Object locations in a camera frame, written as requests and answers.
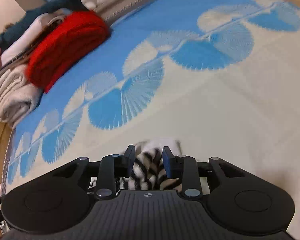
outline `bed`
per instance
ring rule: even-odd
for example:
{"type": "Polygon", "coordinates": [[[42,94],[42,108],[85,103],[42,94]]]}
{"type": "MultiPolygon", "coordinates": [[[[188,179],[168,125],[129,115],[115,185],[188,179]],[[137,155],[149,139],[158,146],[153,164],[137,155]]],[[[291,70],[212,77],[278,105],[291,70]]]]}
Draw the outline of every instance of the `bed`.
{"type": "Polygon", "coordinates": [[[300,7],[115,0],[97,12],[111,37],[16,127],[6,192],[77,157],[167,138],[284,188],[296,205],[288,232],[300,239],[300,7]]]}

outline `black and white striped fabric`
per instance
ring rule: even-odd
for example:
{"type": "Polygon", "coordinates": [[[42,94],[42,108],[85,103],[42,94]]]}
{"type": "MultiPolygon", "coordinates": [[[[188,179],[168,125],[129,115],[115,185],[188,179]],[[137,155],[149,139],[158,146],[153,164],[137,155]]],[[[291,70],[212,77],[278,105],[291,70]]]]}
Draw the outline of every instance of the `black and white striped fabric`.
{"type": "MultiPolygon", "coordinates": [[[[169,138],[137,143],[136,160],[129,178],[116,178],[116,189],[176,189],[181,191],[181,179],[168,179],[162,161],[162,148],[169,146],[174,155],[179,155],[180,148],[175,140],[169,138]]],[[[90,190],[96,185],[92,178],[90,190]]]]}
{"type": "Polygon", "coordinates": [[[132,174],[129,178],[120,178],[119,189],[176,189],[181,191],[181,179],[168,179],[162,161],[162,148],[137,151],[132,174]]]}

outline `metal screw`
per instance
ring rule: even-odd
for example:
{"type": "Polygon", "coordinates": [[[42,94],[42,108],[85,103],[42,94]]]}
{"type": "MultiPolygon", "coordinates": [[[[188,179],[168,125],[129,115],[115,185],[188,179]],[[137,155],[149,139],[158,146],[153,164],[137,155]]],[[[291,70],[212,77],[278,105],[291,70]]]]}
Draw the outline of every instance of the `metal screw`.
{"type": "Polygon", "coordinates": [[[185,195],[188,197],[197,197],[200,195],[200,191],[195,188],[189,188],[185,191],[185,195]]]}
{"type": "Polygon", "coordinates": [[[112,191],[108,188],[101,188],[97,190],[96,194],[98,197],[109,197],[111,196],[112,191]]]}

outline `red folded clothing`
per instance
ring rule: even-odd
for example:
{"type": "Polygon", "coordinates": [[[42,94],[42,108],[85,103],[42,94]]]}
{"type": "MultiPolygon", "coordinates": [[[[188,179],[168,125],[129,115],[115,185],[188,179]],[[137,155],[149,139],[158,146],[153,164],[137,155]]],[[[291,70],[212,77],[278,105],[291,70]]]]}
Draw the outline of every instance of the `red folded clothing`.
{"type": "Polygon", "coordinates": [[[75,62],[109,34],[107,25],[93,11],[72,13],[34,50],[26,76],[47,93],[75,62]]]}

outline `circular pad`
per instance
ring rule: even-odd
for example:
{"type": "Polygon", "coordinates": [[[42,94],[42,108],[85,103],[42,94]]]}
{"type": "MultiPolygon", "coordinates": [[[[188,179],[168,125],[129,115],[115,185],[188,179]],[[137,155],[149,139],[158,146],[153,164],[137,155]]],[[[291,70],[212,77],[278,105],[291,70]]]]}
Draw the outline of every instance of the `circular pad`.
{"type": "Polygon", "coordinates": [[[4,196],[2,215],[12,227],[51,234],[74,226],[87,214],[89,197],[73,181],[61,177],[34,181],[4,196]]]}
{"type": "Polygon", "coordinates": [[[262,212],[271,207],[271,198],[261,191],[246,190],[238,193],[234,198],[238,207],[249,212],[262,212]]]}
{"type": "Polygon", "coordinates": [[[226,179],[207,201],[212,217],[232,231],[263,235],[284,230],[294,215],[290,195],[262,179],[226,179]]]}

